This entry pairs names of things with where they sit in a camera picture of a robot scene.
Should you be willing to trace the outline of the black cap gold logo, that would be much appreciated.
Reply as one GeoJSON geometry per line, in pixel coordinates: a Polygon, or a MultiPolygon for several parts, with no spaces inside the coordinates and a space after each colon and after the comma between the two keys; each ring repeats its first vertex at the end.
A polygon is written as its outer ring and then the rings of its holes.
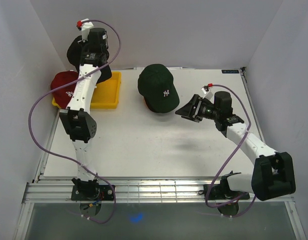
{"type": "Polygon", "coordinates": [[[144,98],[144,102],[145,102],[145,105],[147,106],[147,108],[153,112],[153,113],[158,113],[158,111],[150,104],[149,100],[144,98]]]}

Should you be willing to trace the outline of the dark green NY cap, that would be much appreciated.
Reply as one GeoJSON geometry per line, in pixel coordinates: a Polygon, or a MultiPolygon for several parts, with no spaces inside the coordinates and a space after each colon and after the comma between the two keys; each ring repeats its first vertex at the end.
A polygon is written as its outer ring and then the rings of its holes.
{"type": "Polygon", "coordinates": [[[139,94],[149,100],[158,114],[169,113],[180,103],[174,77],[162,64],[146,66],[138,77],[137,87],[139,94]]]}

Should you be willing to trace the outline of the black NY cap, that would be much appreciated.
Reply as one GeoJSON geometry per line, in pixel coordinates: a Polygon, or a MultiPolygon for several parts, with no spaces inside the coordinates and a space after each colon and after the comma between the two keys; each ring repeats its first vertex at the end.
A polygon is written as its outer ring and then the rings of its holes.
{"type": "MultiPolygon", "coordinates": [[[[82,36],[77,36],[67,50],[67,59],[71,65],[73,65],[77,72],[79,72],[80,67],[80,57],[82,53],[83,46],[85,42],[82,42],[82,36]]],[[[112,77],[112,72],[110,66],[106,66],[101,69],[101,76],[99,77],[97,84],[102,83],[112,77]]]]}

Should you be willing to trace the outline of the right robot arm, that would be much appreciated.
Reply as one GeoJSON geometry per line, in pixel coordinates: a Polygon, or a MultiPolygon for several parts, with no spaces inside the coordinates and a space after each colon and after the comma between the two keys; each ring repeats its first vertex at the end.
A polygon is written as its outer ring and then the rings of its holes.
{"type": "Polygon", "coordinates": [[[195,94],[175,112],[184,119],[201,122],[213,120],[216,129],[235,143],[253,163],[249,174],[231,172],[221,177],[216,186],[210,185],[211,193],[226,199],[241,193],[254,194],[265,201],[296,191],[293,161],[287,152],[278,152],[249,132],[243,119],[233,113],[232,98],[226,91],[214,94],[214,101],[195,94]]]}

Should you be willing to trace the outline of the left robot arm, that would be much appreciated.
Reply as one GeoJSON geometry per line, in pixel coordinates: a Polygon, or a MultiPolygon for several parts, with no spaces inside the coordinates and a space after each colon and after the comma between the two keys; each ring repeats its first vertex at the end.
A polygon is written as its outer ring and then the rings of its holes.
{"type": "Polygon", "coordinates": [[[94,167],[88,156],[97,123],[90,115],[91,100],[97,84],[112,77],[108,63],[108,39],[104,28],[83,30],[69,47],[67,57],[78,70],[80,81],[76,83],[67,107],[60,111],[60,119],[70,137],[79,162],[77,177],[72,181],[77,192],[88,200],[99,196],[99,184],[93,175],[94,167]]]}

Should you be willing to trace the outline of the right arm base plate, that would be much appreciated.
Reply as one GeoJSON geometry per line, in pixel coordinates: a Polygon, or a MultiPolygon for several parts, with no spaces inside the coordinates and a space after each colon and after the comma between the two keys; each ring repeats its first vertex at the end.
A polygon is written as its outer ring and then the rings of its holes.
{"type": "Polygon", "coordinates": [[[240,191],[224,190],[219,184],[215,184],[211,189],[208,196],[208,200],[232,200],[234,198],[240,197],[240,200],[249,200],[249,193],[243,193],[240,191]]]}

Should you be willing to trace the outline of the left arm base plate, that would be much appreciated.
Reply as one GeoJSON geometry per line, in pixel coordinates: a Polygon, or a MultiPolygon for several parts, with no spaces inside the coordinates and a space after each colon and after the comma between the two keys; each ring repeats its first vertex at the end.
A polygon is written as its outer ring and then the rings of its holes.
{"type": "Polygon", "coordinates": [[[109,185],[98,185],[95,188],[73,186],[70,200],[72,201],[113,201],[113,190],[109,185]]]}

